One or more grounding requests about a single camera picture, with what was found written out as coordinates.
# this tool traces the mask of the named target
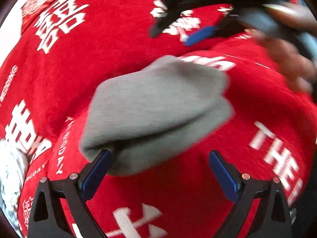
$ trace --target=gray fabric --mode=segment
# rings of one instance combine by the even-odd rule
[[[224,73],[159,58],[147,68],[99,85],[80,142],[92,161],[112,152],[111,175],[132,175],[177,156],[231,114],[221,96]]]

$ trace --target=red patterned fabric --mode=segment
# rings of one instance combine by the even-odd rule
[[[311,98],[291,92],[276,65],[245,33],[193,47],[180,42],[179,33],[184,37],[214,24],[228,5],[185,12],[167,33],[150,39],[150,12],[164,12],[155,0],[50,1],[32,14],[33,22],[0,68],[0,137],[33,157],[18,210],[25,235],[39,179],[66,178],[87,163],[78,144],[98,84],[163,55],[225,71],[230,82],[224,96],[235,115],[158,167],[130,177],[106,176],[87,205],[107,236],[212,237],[232,207],[209,168],[212,149],[254,178],[279,176],[289,203],[297,198],[315,150]],[[255,210],[256,204],[241,237]]]

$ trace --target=blurry hand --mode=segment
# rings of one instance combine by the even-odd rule
[[[305,29],[317,36],[317,21],[308,8],[291,3],[264,6],[271,16],[282,23],[292,28]],[[279,72],[286,77],[288,86],[294,92],[312,92],[309,81],[317,80],[317,67],[312,61],[301,56],[297,48],[285,40],[268,38],[263,32],[255,29],[251,29],[250,34],[267,49],[271,59],[278,64]]]

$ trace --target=silver rivet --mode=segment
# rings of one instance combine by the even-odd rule
[[[75,180],[78,177],[78,173],[72,173],[69,176],[69,179]]]
[[[40,179],[40,182],[41,183],[45,183],[47,181],[47,177],[42,177],[41,179]]]
[[[279,183],[279,182],[280,182],[280,179],[279,179],[278,177],[273,177],[273,182]]]
[[[245,180],[249,180],[251,176],[249,174],[242,174],[242,178]]]

